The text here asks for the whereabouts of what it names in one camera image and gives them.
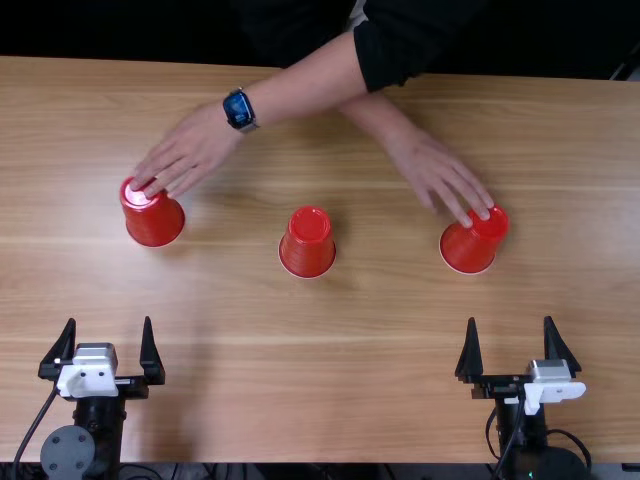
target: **hand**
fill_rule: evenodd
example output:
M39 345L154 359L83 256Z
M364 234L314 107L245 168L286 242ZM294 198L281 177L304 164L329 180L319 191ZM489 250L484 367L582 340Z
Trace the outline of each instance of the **hand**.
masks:
M458 193L482 220L489 219L488 209L494 203L487 190L447 147L427 132L411 127L407 134L386 142L386 150L425 207L436 211L431 198L431 193L435 193L460 224L469 228L472 221L458 202L455 195Z
M144 187L151 198L172 184L169 196L177 197L222 165L243 136L227 123L220 102L204 105L151 149L135 168L131 188Z

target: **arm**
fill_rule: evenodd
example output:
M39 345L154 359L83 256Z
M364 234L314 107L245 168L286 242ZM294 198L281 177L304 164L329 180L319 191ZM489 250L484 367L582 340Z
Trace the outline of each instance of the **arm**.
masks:
M458 202L455 191L481 219L488 220L487 208L493 207L493 200L480 181L384 95L364 94L345 102L339 110L382 145L425 207L435 211L431 198L431 193L435 193L462 225L470 227L471 219Z
M366 91L351 32L245 89L260 126L329 109ZM152 197L182 178L169 191L178 196L218 168L242 138L227 124L221 101L205 105L149 152L131 186L145 186L145 195Z

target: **smartwatch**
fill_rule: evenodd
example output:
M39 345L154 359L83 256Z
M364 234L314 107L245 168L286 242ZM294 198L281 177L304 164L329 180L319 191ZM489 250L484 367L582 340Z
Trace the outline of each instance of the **smartwatch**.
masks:
M249 97L241 88L234 90L223 100L222 108L227 115L227 122L236 130L248 133L258 128Z

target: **upside-down red cup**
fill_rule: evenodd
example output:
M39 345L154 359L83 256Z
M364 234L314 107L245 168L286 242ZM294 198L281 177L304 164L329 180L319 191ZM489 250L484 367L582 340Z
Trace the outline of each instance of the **upside-down red cup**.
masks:
M145 247L171 243L184 227L182 207L167 196L166 190L148 199L143 189L131 189L131 180L131 177L127 178L120 187L120 203L129 235Z
M327 212L317 207L298 209L278 250L284 268L298 277L313 278L329 270L336 246Z
M440 254L458 273L475 275L487 270L509 231L509 217L500 207L489 209L489 220L483 221L472 210L473 225L464 228L459 223L449 225L440 238Z

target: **white mount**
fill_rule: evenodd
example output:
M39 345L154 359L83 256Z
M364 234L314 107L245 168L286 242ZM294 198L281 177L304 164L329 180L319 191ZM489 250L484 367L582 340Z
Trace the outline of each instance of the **white mount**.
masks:
M81 343L73 364L64 365L57 388L64 398L117 397L118 358L111 343Z
M524 384L526 399L524 413L535 415L541 403L560 403L581 397L587 387L582 382L574 382L566 360L533 360L529 364L533 381ZM518 398L505 398L506 404L518 404Z

